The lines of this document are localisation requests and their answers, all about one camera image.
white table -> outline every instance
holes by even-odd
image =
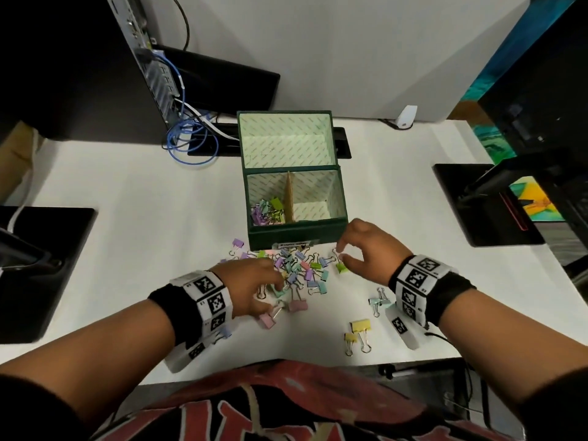
[[[437,183],[434,163],[489,159],[465,122],[415,124],[394,131],[376,121],[336,119],[353,159],[340,160],[349,218],[376,223],[416,253],[457,267],[508,306],[582,343],[588,307],[547,247],[473,248]],[[69,141],[41,150],[35,206],[94,207],[98,217],[47,333],[38,343],[0,347],[0,362],[144,299],[170,278],[218,262],[235,237],[246,240],[239,158],[195,169],[158,146]],[[321,247],[327,251],[334,245]],[[239,319],[233,336],[173,375],[159,364],[143,383],[201,378],[266,359],[327,366],[400,363],[458,356],[436,337],[409,350],[384,313],[374,318],[375,285],[331,268],[329,292],[306,297],[310,309],[283,312],[272,330]],[[371,319],[370,354],[345,355],[349,322]]]

yellow binder clip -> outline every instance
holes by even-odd
[[[371,351],[371,345],[368,343],[368,330],[371,330],[371,323],[369,318],[364,318],[363,320],[356,320],[355,322],[351,322],[351,331],[357,334],[360,343],[362,344],[362,351],[364,353],[369,353]],[[365,336],[365,342],[362,339],[362,333]]]
[[[346,355],[353,355],[353,344],[355,342],[357,342],[357,336],[355,334],[345,333],[345,344],[347,345],[347,349],[345,350]]]

left hand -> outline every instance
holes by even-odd
[[[272,310],[272,305],[255,299],[259,287],[274,285],[278,291],[284,286],[282,275],[273,268],[269,258],[250,258],[220,263],[209,269],[229,289],[233,302],[233,318],[257,317]]]

label on box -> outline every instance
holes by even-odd
[[[290,247],[312,246],[313,244],[317,244],[318,242],[319,240],[299,241],[295,243],[274,243],[272,245],[272,249],[288,249]]]

painting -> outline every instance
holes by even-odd
[[[531,0],[525,14],[449,116],[449,119],[468,122],[495,164],[514,157],[515,152],[477,101],[574,1]],[[533,177],[521,178],[511,185],[511,190],[533,221],[563,221],[562,215]]]

